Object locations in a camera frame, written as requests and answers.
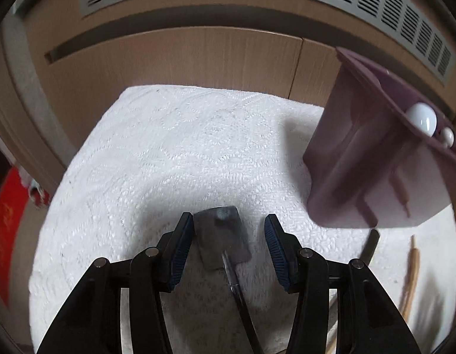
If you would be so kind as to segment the grey metal spatula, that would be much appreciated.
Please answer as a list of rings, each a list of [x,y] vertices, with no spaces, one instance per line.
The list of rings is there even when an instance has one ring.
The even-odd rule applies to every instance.
[[[237,265],[251,259],[246,229],[238,208],[226,205],[205,209],[193,215],[193,223],[205,270],[225,272],[251,350],[253,353],[262,353],[236,272]]]

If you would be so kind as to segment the smoky spoon with black handle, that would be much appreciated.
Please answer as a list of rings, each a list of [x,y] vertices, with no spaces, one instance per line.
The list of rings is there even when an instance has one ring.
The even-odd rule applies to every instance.
[[[380,239],[380,233],[376,229],[371,229],[368,237],[366,238],[362,252],[359,259],[362,260],[366,265],[370,265],[371,260],[376,251],[378,242]]]

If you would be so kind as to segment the wooden chopstick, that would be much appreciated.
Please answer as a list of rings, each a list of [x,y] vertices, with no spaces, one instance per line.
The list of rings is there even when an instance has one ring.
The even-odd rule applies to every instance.
[[[420,270],[420,251],[418,249],[416,236],[410,238],[410,251],[408,255],[408,267],[401,294],[401,303],[399,311],[405,322],[410,320],[410,313],[413,305],[413,299],[418,285],[418,275]]]
[[[326,342],[326,354],[335,353],[338,330],[338,293],[334,292],[329,302],[329,320]]]

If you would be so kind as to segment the white plastic spoon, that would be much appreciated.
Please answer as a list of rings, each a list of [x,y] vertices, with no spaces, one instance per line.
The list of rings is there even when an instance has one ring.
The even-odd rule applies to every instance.
[[[428,137],[432,137],[437,129],[438,118],[434,109],[424,102],[418,102],[406,110],[410,123]]]

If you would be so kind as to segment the white ball-end spoon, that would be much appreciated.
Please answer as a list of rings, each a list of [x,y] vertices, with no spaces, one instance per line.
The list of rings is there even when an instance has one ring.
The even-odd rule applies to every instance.
[[[454,145],[454,131],[449,127],[444,127],[439,132],[439,140],[447,149]]]

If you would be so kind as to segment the white lace table cloth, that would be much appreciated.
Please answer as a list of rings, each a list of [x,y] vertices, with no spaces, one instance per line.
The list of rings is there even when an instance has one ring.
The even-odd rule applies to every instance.
[[[359,256],[367,229],[328,229],[305,203],[302,155],[323,108],[268,94],[186,86],[125,90],[70,163],[40,230],[29,280],[37,351],[65,299],[98,257],[131,259],[175,228],[183,212],[237,206],[252,259],[237,267],[265,353],[284,350],[297,295],[284,292],[264,238],[275,213],[286,232],[327,260]],[[371,270],[400,304],[410,237],[420,250],[409,326],[422,353],[449,334],[456,309],[452,205],[415,228],[382,229]],[[174,353],[251,353],[224,273],[204,270],[197,244],[161,301]]]

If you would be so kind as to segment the purple plastic utensil holder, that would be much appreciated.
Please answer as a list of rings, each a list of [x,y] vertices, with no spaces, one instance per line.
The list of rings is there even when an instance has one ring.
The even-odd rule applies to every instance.
[[[456,138],[410,122],[427,98],[386,68],[340,48],[334,87],[303,161],[307,210],[328,228],[414,227],[456,200]]]

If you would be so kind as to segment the red floor mat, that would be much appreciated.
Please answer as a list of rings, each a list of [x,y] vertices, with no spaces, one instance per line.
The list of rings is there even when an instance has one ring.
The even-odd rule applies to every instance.
[[[7,173],[0,188],[0,298],[9,305],[9,279],[13,247],[29,194],[17,167]]]

